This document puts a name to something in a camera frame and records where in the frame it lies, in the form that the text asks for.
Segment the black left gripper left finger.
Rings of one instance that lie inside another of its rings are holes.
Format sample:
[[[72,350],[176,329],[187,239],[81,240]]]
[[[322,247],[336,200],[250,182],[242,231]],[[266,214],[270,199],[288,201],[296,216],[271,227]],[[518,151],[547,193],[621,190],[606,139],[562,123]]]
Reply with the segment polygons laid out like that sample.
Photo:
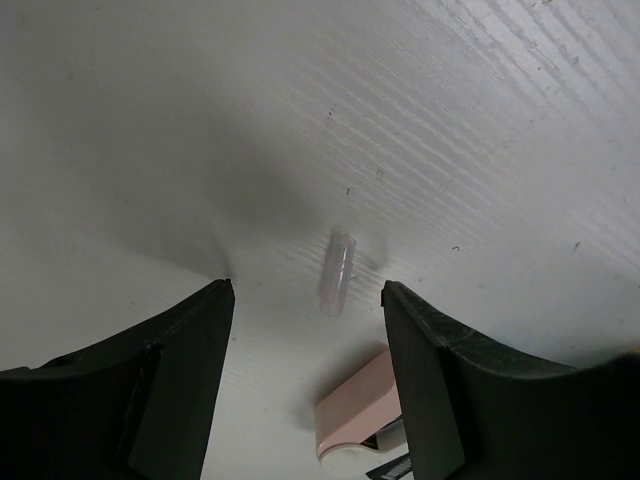
[[[1,374],[5,479],[197,479],[235,295],[217,280],[38,368]]]

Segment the pink mini stapler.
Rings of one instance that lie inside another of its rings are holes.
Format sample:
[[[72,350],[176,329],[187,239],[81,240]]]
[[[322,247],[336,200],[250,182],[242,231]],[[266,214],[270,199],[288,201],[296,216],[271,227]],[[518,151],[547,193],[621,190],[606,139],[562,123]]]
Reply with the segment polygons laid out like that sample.
[[[316,457],[334,479],[356,479],[409,454],[391,354],[384,349],[315,407]]]

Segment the clear pen cap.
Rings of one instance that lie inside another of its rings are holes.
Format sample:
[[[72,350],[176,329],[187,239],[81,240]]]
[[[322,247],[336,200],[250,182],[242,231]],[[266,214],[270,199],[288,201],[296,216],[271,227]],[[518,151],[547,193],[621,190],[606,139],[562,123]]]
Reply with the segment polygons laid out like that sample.
[[[318,286],[320,311],[329,317],[339,317],[346,303],[356,241],[341,229],[332,229],[325,252]]]

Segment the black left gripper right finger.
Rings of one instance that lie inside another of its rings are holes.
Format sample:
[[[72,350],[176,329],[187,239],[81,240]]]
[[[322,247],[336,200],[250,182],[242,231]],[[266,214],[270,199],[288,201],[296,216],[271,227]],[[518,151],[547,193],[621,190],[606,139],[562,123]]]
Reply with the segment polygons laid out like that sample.
[[[381,293],[418,479],[635,479],[639,356],[574,368],[504,345],[405,285]]]

